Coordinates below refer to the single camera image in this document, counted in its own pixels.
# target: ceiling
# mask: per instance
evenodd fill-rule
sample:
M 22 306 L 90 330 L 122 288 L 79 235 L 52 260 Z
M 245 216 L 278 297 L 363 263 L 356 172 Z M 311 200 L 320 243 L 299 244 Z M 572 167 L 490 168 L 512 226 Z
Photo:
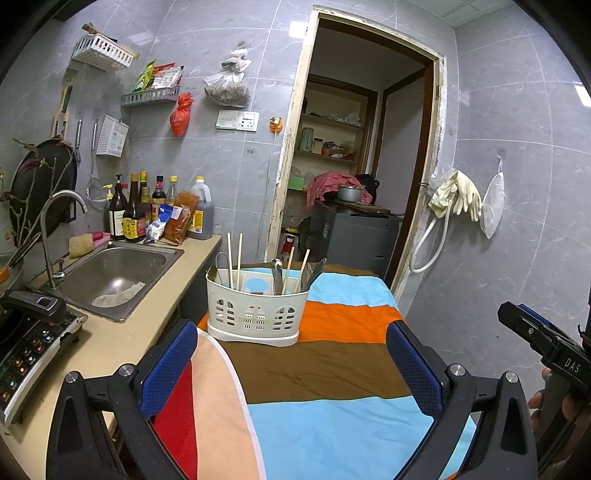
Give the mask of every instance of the ceiling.
M 511 0 L 410 0 L 457 27 L 476 17 L 512 3 Z

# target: faucet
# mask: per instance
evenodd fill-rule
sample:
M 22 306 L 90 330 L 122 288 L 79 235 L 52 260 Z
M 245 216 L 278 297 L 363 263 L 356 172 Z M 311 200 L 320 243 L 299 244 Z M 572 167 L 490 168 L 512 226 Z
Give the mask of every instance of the faucet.
M 39 222 L 41 223 L 41 245 L 43 246 L 43 256 L 45 257 L 45 269 L 47 271 L 47 278 L 49 279 L 49 288 L 55 290 L 57 288 L 57 284 L 64 281 L 66 278 L 66 273 L 61 270 L 63 265 L 60 262 L 60 271 L 54 273 L 53 266 L 51 264 L 51 260 L 49 259 L 49 250 L 47 249 L 47 225 L 46 225 L 46 218 L 47 218 L 47 211 L 53 202 L 57 199 L 63 197 L 71 197 L 75 201 L 78 202 L 80 207 L 82 208 L 82 212 L 88 212 L 88 207 L 86 206 L 86 202 L 84 198 L 74 190 L 60 190 L 59 192 L 55 192 L 51 197 L 47 199 L 45 205 L 41 210 L 41 218 L 39 218 Z

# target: metal bolt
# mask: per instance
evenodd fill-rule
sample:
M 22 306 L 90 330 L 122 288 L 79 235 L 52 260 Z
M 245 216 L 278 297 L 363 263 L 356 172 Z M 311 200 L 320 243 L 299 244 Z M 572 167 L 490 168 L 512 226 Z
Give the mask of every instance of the metal bolt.
M 460 364 L 453 364 L 452 366 L 450 366 L 449 371 L 452 373 L 452 375 L 455 375 L 456 377 L 461 377 L 463 374 L 466 373 L 466 369 Z
M 517 383 L 517 381 L 519 380 L 519 377 L 517 376 L 517 374 L 513 373 L 513 372 L 507 372 L 505 374 L 505 378 L 507 379 L 507 381 L 509 383 Z
M 119 375 L 122 377 L 128 377 L 134 372 L 134 366 L 132 364 L 125 364 L 119 367 Z
M 78 372 L 69 372 L 66 374 L 66 383 L 74 383 L 78 380 Z

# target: cooking pot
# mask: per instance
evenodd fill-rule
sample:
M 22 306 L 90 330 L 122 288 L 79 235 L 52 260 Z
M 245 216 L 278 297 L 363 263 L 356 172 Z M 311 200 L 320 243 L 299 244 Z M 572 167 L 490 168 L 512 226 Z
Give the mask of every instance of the cooking pot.
M 363 187 L 352 187 L 349 185 L 341 185 L 337 194 L 339 200 L 344 202 L 357 203 L 361 201 L 361 194 L 363 193 Z

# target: stainless steel sink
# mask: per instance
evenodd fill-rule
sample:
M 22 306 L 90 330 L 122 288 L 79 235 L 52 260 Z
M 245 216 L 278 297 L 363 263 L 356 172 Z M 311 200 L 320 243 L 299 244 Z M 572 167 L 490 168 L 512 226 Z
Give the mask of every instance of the stainless steel sink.
M 124 322 L 150 288 L 179 259 L 180 249 L 109 242 L 64 269 L 66 279 L 58 290 L 48 284 L 42 290 L 61 295 L 72 305 L 102 317 Z M 101 295 L 121 293 L 137 282 L 145 283 L 132 299 L 116 307 L 95 307 Z

